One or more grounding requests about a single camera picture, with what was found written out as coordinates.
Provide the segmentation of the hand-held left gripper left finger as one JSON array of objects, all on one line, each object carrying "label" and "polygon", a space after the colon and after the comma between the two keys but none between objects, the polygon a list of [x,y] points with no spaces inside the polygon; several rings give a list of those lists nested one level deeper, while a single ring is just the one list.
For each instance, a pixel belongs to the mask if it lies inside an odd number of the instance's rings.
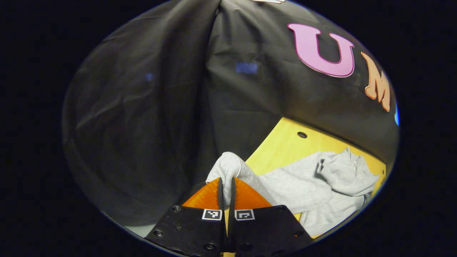
[{"label": "hand-held left gripper left finger", "polygon": [[216,178],[170,207],[146,240],[188,257],[222,257],[226,241],[223,183]]}]

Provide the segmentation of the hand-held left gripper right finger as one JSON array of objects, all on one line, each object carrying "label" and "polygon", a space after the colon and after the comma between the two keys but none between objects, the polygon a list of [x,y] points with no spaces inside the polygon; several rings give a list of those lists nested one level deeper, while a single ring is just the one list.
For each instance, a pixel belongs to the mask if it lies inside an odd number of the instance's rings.
[{"label": "hand-held left gripper right finger", "polygon": [[285,257],[314,242],[285,205],[273,205],[246,182],[231,182],[228,251],[236,257]]}]

